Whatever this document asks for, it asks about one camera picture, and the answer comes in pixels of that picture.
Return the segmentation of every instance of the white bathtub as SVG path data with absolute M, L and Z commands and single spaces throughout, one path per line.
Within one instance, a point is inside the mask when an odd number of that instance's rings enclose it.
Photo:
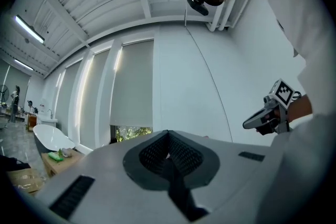
M 58 151 L 60 148 L 74 148 L 75 144 L 60 129 L 39 124 L 33 128 L 35 142 L 40 153 Z

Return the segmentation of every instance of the wooden table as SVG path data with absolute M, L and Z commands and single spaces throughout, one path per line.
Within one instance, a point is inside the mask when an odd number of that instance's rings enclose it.
M 77 151 L 74 151 L 74 150 L 71 150 L 71 153 L 72 153 L 72 157 L 70 158 L 63 157 L 63 161 L 61 162 L 57 162 L 54 159 L 50 158 L 48 156 L 48 153 L 41 154 L 44 167 L 49 177 L 52 177 L 54 175 L 61 173 L 62 171 L 66 170 L 71 165 L 73 165 L 74 163 L 76 163 L 77 161 L 79 161 L 80 159 L 84 157 L 83 154 Z

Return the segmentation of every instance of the concrete floor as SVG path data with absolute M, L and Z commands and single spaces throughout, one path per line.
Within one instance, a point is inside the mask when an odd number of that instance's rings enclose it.
M 44 165 L 37 151 L 34 141 L 34 133 L 28 132 L 24 122 L 9 122 L 7 129 L 0 130 L 0 154 L 6 157 L 14 157 L 28 163 L 40 173 L 42 180 L 48 179 Z

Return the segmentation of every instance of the window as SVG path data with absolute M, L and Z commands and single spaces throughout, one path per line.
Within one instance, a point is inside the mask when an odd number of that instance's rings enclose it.
M 150 134 L 152 132 L 153 129 L 151 127 L 115 126 L 115 137 L 118 142 Z
M 72 92 L 73 83 L 79 69 L 81 61 L 76 62 L 68 67 L 65 71 L 62 84 L 60 85 L 55 118 L 58 119 L 56 127 L 60 129 L 66 136 L 68 136 L 68 117 L 69 117 L 69 103 Z
M 93 115 L 96 114 L 95 104 L 97 103 L 99 83 L 109 52 L 110 50 L 106 50 L 93 57 L 81 100 L 80 143 L 91 149 L 96 148 L 96 138 L 92 135 L 95 133 L 95 125 L 92 124 L 92 118 L 94 118 Z
M 110 125 L 153 126 L 153 45 L 122 47 L 114 80 Z

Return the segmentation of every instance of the black vent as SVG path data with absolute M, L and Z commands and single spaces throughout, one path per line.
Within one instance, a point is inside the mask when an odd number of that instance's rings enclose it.
M 182 176 L 192 173 L 203 162 L 201 152 L 173 135 L 165 135 L 150 144 L 140 152 L 139 159 L 148 170 L 161 175 L 168 153 Z
M 259 154 L 255 154 L 255 153 L 251 153 L 247 151 L 240 152 L 238 156 L 244 157 L 247 159 L 253 159 L 254 161 L 258 161 L 258 162 L 262 162 L 265 158 L 264 155 L 259 155 Z
M 88 176 L 79 176 L 75 182 L 59 197 L 50 209 L 64 219 L 70 215 L 82 201 L 86 192 L 93 184 L 94 179 Z
M 173 162 L 182 176 L 190 174 L 203 162 L 201 152 L 182 142 L 175 136 L 170 136 L 169 149 Z

